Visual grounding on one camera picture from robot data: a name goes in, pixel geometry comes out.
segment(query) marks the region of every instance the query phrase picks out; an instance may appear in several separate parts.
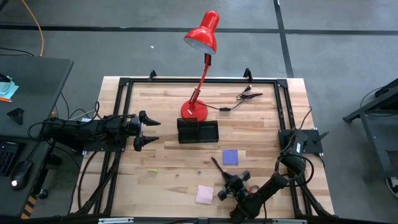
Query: pink sticky note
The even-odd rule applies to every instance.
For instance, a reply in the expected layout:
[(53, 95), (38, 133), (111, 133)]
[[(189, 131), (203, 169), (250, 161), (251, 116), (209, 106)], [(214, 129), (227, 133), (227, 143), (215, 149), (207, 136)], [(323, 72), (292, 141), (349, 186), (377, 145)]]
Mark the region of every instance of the pink sticky note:
[(211, 205), (213, 202), (214, 187), (198, 185), (197, 202)]

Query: red desk lamp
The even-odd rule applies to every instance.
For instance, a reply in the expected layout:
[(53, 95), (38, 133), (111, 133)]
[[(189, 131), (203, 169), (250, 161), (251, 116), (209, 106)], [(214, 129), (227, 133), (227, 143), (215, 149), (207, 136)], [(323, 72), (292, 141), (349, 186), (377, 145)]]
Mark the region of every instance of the red desk lamp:
[(198, 87), (193, 91), (191, 98), (181, 107), (181, 116), (183, 118), (197, 118), (198, 121), (204, 121), (207, 117), (207, 107), (202, 100), (198, 100), (198, 96), (207, 70), (211, 65), (211, 55), (217, 51), (217, 41), (214, 33), (219, 20), (220, 16), (216, 11), (208, 11), (203, 17), (200, 26), (188, 32), (184, 37), (184, 41), (188, 45), (205, 53), (205, 69)]

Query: lamp base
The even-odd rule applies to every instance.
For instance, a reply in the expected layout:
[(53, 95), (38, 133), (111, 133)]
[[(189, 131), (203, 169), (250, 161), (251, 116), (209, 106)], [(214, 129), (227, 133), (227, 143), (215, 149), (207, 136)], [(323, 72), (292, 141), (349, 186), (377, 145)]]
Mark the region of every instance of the lamp base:
[[(202, 100), (197, 100), (197, 102), (205, 104)], [(186, 101), (181, 107), (182, 118), (197, 118), (198, 121), (204, 121), (208, 113), (207, 106), (200, 105), (199, 103), (195, 104), (195, 109), (191, 110), (191, 113), (189, 113), (188, 109), (191, 101)]]

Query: gray concrete floor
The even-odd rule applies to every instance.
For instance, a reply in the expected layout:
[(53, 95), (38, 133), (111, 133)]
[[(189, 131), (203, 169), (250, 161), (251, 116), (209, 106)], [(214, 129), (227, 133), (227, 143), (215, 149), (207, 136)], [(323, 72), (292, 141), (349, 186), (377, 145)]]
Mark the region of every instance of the gray concrete floor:
[[(195, 27), (204, 12), (217, 10), (222, 28), (277, 28), (272, 0), (29, 0), (42, 24), (121, 27)], [(280, 0), (286, 29), (396, 30), (398, 3), (384, 0)], [(32, 24), (20, 1), (0, 12), (0, 24)], [(63, 93), (71, 110), (92, 110), (105, 75), (198, 76), (201, 53), (184, 33), (46, 31), (46, 57), (70, 58), (75, 65)], [(217, 34), (218, 52), (208, 75), (239, 77), (246, 67), (256, 77), (286, 77), (278, 34)], [(398, 36), (287, 35), (297, 78), (304, 78), (312, 115), (323, 140), (326, 175), (335, 213), (344, 218), (396, 223), (398, 200), (383, 180), (363, 175), (378, 168), (362, 124), (341, 119), (370, 90), (397, 78)], [(39, 54), (37, 31), (0, 30), (0, 46)], [(58, 101), (61, 117), (66, 107)], [(66, 214), (77, 168), (66, 155), (46, 180), (50, 196), (39, 200), (33, 217)]]

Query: lamp shade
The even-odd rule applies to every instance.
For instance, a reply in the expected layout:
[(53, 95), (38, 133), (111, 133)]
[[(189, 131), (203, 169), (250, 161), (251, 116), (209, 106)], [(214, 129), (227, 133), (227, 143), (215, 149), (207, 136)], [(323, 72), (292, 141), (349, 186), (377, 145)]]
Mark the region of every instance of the lamp shade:
[(215, 54), (217, 41), (214, 35), (220, 16), (216, 11), (207, 11), (199, 27), (192, 29), (184, 37), (184, 41), (191, 47), (206, 54)]

